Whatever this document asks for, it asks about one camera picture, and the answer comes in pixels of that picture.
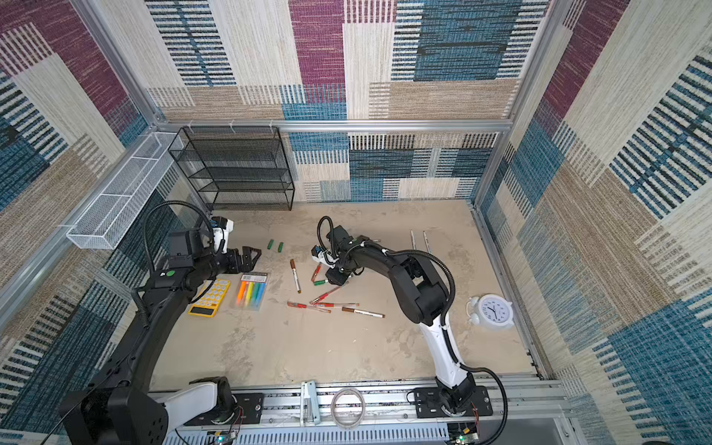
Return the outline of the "brown cap marker bottom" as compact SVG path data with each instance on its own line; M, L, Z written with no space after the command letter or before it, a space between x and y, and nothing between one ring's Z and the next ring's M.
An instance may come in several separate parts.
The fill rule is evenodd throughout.
M364 316L370 316L378 319L384 319L385 315L382 313L374 313L373 311L365 311L365 310L360 310L354 307L342 307L341 311L344 313L354 313L354 314L359 314L359 315L364 315Z

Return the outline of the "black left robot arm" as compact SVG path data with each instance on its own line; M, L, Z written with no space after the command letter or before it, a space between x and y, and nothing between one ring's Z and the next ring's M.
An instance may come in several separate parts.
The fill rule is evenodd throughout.
M258 248L228 248L233 224L209 218L189 204L200 221L173 232L166 263L149 256L149 277L132 291L135 318L100 372L84 390L69 393L59 406L73 444L161 444L166 436L201 415L232 426L241 412L224 376L200 378L166 399L150 396L150 379L178 318L205 297L221 274L254 270Z

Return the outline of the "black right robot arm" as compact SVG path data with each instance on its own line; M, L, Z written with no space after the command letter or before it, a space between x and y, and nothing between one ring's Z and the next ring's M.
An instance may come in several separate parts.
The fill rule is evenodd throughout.
M330 284L343 286L363 270L389 280L403 314L419 326L426 340L445 413L468 411L476 393L476 374L493 372L466 365L457 348L449 318L456 285L445 263L423 250L390 250L364 235L353 237L328 216L319 220L316 233L318 244L311 255L326 265Z

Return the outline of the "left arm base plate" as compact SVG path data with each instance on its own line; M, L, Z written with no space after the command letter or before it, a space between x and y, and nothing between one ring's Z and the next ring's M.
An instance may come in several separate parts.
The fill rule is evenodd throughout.
M257 425L263 412L263 393L233 394L231 402L218 403L207 413L185 422L184 426Z

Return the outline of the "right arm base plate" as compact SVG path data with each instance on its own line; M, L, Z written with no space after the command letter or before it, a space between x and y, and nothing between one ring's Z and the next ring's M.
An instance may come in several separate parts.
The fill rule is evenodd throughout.
M475 386L465 391L416 388L411 393L418 418L493 415L490 395L483 386Z

